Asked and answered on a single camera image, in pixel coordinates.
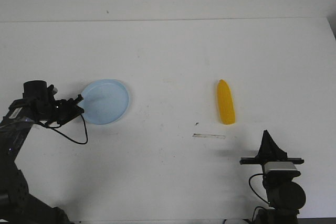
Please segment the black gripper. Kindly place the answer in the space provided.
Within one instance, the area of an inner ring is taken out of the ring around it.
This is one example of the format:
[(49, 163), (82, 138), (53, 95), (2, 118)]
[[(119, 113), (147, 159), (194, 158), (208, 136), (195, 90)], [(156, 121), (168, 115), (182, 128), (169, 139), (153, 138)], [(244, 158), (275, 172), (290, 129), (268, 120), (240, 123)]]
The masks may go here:
[[(270, 149), (270, 156), (272, 159), (266, 158), (268, 155), (268, 142)], [(272, 139), (270, 133), (267, 130), (263, 131), (261, 145), (258, 151), (259, 158), (256, 157), (242, 157), (240, 159), (241, 165), (265, 165), (267, 162), (292, 162), (295, 165), (301, 165), (305, 162), (302, 158), (288, 158), (287, 152), (283, 151)]]
[(51, 123), (57, 123), (59, 126), (62, 126), (82, 115), (84, 109), (78, 105), (82, 100), (83, 96), (79, 94), (74, 99), (70, 98), (69, 100), (61, 99), (56, 101)]

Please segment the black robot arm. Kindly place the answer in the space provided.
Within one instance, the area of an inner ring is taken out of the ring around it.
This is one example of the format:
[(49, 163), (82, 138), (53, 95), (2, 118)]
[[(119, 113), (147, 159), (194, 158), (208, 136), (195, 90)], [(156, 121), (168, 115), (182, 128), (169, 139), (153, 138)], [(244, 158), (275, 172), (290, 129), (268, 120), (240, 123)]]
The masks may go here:
[[(304, 189), (293, 181), (301, 175), (296, 165), (304, 163), (304, 159), (288, 157), (272, 139), (267, 130), (263, 131), (261, 145), (254, 157), (242, 157), (241, 165), (260, 165), (262, 172), (249, 177), (248, 184), (252, 192), (268, 208), (256, 206), (249, 223), (298, 223), (299, 210), (306, 203)], [(266, 191), (264, 199), (252, 187), (254, 177), (262, 177), (262, 186)]]
[(55, 99), (57, 89), (46, 81), (23, 84), (22, 98), (14, 100), (1, 119), (1, 223), (71, 223), (66, 212), (33, 196), (17, 158), (34, 126), (59, 132), (59, 128), (84, 110), (82, 95)]

